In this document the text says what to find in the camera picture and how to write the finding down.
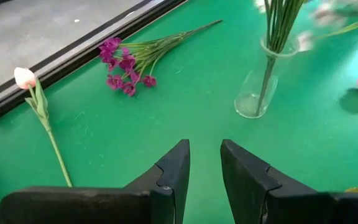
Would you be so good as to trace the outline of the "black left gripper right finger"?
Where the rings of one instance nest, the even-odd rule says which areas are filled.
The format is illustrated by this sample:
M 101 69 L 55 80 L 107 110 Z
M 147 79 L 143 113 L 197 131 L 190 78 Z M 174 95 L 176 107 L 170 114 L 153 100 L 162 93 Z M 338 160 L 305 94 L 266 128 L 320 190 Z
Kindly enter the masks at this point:
M 221 144 L 235 224 L 358 224 L 358 194 L 318 192 L 232 140 Z

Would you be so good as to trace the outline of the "green table mat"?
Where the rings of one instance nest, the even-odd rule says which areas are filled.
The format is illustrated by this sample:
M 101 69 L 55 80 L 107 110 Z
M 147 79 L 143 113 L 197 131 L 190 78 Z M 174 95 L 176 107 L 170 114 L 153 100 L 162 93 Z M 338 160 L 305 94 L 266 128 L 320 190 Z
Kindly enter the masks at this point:
M 200 27 L 155 66 L 154 88 L 133 97 L 106 84 L 94 59 L 45 91 L 52 130 L 77 187 L 123 187 L 179 140 L 190 142 L 185 224 L 234 224 L 221 170 L 230 139 L 319 191 L 358 186 L 358 29 L 325 37 L 303 6 L 293 27 L 318 36 L 280 76 L 267 112 L 243 118 L 234 99 L 258 61 L 265 16 L 254 0 L 189 0 L 144 27 L 132 42 Z

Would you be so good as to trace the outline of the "clear glass vase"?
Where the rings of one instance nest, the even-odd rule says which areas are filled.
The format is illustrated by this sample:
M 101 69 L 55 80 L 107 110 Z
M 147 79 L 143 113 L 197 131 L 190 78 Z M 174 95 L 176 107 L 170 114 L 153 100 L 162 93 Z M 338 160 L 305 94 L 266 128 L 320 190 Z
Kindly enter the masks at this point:
M 251 119 L 265 114 L 276 92 L 279 77 L 289 71 L 298 51 L 299 43 L 294 37 L 289 37 L 279 53 L 267 47 L 265 37 L 259 40 L 250 69 L 234 100 L 238 114 Z

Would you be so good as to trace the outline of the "pink tulip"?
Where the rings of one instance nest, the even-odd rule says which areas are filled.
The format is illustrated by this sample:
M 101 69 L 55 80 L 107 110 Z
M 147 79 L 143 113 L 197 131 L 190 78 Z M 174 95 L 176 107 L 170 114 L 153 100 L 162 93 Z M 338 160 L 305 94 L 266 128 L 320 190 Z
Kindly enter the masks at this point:
M 29 90 L 30 97 L 26 97 L 25 101 L 33 109 L 49 136 L 67 186 L 73 187 L 63 157 L 52 133 L 52 127 L 49 121 L 48 101 L 39 79 L 28 68 L 16 67 L 14 69 L 14 80 L 19 88 Z

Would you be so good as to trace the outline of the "black aluminium table frame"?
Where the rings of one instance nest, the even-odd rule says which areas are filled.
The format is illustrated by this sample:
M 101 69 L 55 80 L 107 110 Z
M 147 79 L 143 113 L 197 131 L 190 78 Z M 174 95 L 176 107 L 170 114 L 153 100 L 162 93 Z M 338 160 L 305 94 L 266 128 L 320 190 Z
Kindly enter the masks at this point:
M 41 74 L 40 82 L 42 86 L 47 88 L 50 85 L 53 85 L 62 78 L 65 78 L 69 73 L 94 59 L 99 53 L 99 49 L 97 49 L 98 45 L 108 37 L 118 36 L 125 39 L 186 1 L 187 0 L 162 0 L 162 2 L 157 3 L 155 6 L 151 6 L 146 9 L 145 12 L 135 16 L 134 19 L 130 19 L 129 22 L 119 25 L 115 31 L 112 31 L 92 44 L 89 44 L 83 48 L 83 50 Z M 0 117 L 21 104 L 24 101 L 24 97 L 27 95 L 29 94 L 24 90 L 14 90 L 12 93 L 2 98 L 0 100 Z M 1 213 L 1 203 L 0 224 L 5 224 Z

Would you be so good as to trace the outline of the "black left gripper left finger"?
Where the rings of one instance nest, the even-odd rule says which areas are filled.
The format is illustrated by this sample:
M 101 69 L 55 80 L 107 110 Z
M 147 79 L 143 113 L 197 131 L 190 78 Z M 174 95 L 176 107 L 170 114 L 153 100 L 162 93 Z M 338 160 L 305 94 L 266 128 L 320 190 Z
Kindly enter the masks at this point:
M 182 224 L 190 142 L 179 141 L 123 188 L 28 187 L 1 201 L 5 224 Z

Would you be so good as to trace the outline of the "white flower bunch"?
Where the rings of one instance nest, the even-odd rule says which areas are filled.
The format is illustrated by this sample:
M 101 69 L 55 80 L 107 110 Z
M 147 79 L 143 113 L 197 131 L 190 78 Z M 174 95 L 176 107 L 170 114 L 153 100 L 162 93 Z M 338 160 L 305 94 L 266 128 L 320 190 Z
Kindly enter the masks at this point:
M 252 0 L 260 13 L 267 14 L 266 3 L 272 8 L 273 0 Z M 299 51 L 304 52 L 313 48 L 313 41 L 334 35 L 344 34 L 358 29 L 358 0 L 321 0 L 320 4 L 311 14 L 317 25 L 321 27 L 337 26 L 328 34 L 314 35 L 306 30 L 297 35 Z

